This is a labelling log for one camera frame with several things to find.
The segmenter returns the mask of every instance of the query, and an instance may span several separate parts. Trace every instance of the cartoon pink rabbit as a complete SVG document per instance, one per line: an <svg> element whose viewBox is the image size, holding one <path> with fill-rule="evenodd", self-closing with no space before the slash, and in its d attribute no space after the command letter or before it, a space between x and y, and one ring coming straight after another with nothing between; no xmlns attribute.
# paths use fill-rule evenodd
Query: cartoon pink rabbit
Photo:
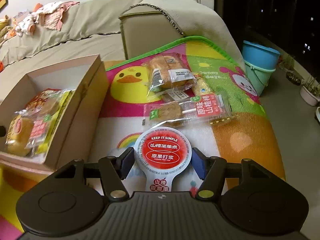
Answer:
<svg viewBox="0 0 320 240"><path fill-rule="evenodd" d="M238 73L226 67L220 67L219 70L222 73L229 73L229 76L233 83L241 88L254 102L261 105L257 92L254 90L253 86L251 85L241 68L239 68L238 66L236 67Z"/></svg>

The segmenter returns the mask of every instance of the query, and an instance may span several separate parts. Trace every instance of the bucket rim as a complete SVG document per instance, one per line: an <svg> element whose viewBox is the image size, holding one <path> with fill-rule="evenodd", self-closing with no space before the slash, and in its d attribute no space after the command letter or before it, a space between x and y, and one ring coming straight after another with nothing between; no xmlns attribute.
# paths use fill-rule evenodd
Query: bucket rim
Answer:
<svg viewBox="0 0 320 240"><path fill-rule="evenodd" d="M245 63L246 65L248 65L250 68L256 69L256 70L260 70L260 71L262 71L262 72L273 73L274 71L276 71L276 68L274 68L274 69L261 68L261 67L258 67L258 66L255 66L255 65L251 64L250 62L248 62L248 61L246 61L246 60L244 60L244 63Z"/></svg>
<svg viewBox="0 0 320 240"><path fill-rule="evenodd" d="M280 52L277 51L276 49L273 49L273 48L265 47L265 46L262 46L260 44L252 43L250 41L243 41L243 43L251 45L251 46L255 46L257 48L264 49L264 50L267 50L267 51L270 51L270 52L273 52L273 53L276 53L276 54L280 55Z"/></svg>

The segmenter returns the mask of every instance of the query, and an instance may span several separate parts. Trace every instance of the duck beak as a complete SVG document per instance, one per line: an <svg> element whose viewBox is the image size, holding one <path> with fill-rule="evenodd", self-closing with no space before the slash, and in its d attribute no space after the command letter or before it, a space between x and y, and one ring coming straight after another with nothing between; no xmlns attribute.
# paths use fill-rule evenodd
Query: duck beak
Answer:
<svg viewBox="0 0 320 240"><path fill-rule="evenodd" d="M117 82L119 83L136 83L136 82L140 82L142 79L140 78L136 78L133 75L126 75L123 78L120 78L117 80Z"/></svg>

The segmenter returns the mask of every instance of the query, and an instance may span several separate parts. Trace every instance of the ribbed black surface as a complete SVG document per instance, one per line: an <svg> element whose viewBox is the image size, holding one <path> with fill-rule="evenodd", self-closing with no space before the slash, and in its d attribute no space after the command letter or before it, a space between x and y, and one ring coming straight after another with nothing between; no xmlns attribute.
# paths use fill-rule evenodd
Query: ribbed black surface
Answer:
<svg viewBox="0 0 320 240"><path fill-rule="evenodd" d="M122 203L113 203L90 228L72 236L46 238L25 233L20 240L306 240L300 233L266 237L251 235L227 222L217 207L190 197L189 192L136 192Z"/></svg>

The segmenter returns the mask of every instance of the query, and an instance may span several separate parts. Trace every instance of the mint green bucket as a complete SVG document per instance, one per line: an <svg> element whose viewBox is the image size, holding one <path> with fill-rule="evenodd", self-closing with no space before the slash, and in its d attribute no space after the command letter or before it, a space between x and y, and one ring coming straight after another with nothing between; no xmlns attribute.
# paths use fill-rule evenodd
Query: mint green bucket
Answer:
<svg viewBox="0 0 320 240"><path fill-rule="evenodd" d="M256 90L258 96L261 95L264 88L268 85L269 79L276 68L265 69L252 65L251 63L244 61L245 68L247 70L247 77L249 78L251 84Z"/></svg>

